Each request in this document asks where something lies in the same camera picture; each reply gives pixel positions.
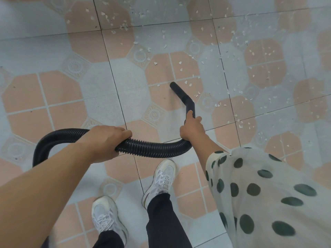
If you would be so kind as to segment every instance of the sleeve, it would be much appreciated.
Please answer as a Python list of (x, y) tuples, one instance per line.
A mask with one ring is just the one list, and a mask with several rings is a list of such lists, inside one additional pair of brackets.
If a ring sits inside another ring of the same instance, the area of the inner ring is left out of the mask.
[(330, 190), (273, 155), (217, 151), (205, 175), (234, 248), (331, 245)]

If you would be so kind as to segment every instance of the shoelace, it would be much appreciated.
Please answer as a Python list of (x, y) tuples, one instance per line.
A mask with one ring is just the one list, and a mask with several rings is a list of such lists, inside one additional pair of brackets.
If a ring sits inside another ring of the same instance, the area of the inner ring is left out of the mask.
[(165, 191), (167, 192), (169, 190), (169, 184), (170, 184), (171, 177), (167, 174), (162, 174), (161, 171), (159, 171), (159, 174), (156, 178), (155, 185), (158, 188), (158, 192)]
[(112, 225), (114, 224), (114, 217), (110, 212), (107, 212), (106, 215), (100, 215), (98, 219), (93, 218), (96, 229), (99, 233), (105, 230), (111, 230)]

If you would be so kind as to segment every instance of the black pants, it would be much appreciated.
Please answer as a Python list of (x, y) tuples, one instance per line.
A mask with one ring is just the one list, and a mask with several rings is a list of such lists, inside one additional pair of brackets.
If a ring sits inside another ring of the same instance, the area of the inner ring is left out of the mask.
[[(154, 197), (147, 207), (146, 226), (149, 248), (192, 248), (188, 237), (173, 211), (168, 193)], [(113, 230), (100, 233), (93, 248), (124, 248), (120, 236)]]

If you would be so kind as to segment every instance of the white sneaker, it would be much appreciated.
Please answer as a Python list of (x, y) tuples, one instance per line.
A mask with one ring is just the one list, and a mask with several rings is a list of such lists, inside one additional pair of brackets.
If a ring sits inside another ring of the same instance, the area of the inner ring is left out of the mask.
[(117, 206), (110, 197), (99, 197), (93, 202), (92, 221), (99, 234), (106, 230), (113, 230), (121, 237), (124, 245), (126, 244), (129, 233), (119, 220)]
[(156, 168), (151, 187), (143, 196), (142, 204), (147, 209), (150, 201), (161, 192), (169, 193), (171, 185), (176, 176), (176, 165), (170, 160), (163, 160)]

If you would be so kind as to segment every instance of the vacuum cleaner hose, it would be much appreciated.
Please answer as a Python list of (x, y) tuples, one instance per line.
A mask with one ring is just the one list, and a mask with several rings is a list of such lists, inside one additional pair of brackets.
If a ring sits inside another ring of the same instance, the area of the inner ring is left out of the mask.
[[(186, 113), (192, 110), (193, 117), (195, 118), (193, 100), (175, 82), (170, 83), (170, 88), (186, 105)], [(38, 142), (35, 148), (32, 166), (45, 161), (55, 145), (60, 143), (74, 143), (88, 131), (87, 129), (62, 129), (47, 134)], [(173, 143), (153, 143), (129, 138), (121, 142), (115, 150), (137, 156), (169, 158), (184, 154), (191, 147), (191, 143), (184, 139)]]

